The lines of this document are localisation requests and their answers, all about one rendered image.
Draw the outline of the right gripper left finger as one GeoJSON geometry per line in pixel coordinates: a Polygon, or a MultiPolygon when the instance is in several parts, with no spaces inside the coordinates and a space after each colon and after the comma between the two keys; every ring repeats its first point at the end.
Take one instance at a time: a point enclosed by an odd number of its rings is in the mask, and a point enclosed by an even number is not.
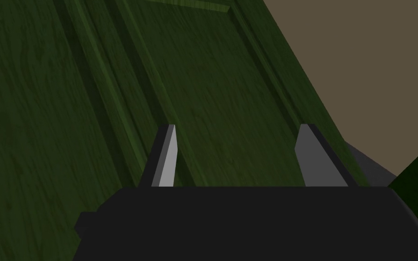
{"type": "Polygon", "coordinates": [[[173,187],[177,154],[175,125],[160,126],[138,187],[173,187]]]}

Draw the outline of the dark green wooden door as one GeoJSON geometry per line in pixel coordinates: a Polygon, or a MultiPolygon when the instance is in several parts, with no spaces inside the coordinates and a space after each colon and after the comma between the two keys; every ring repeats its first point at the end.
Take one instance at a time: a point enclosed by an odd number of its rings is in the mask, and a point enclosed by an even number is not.
{"type": "Polygon", "coordinates": [[[0,261],[71,261],[165,123],[178,186],[303,185],[302,123],[368,183],[263,0],[0,0],[0,261]]]}

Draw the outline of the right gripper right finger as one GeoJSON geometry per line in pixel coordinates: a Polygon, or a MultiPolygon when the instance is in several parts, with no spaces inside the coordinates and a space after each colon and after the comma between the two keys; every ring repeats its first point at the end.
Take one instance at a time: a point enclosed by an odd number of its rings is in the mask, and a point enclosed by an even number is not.
{"type": "Polygon", "coordinates": [[[295,153],[307,187],[358,186],[316,125],[300,125],[295,153]]]}

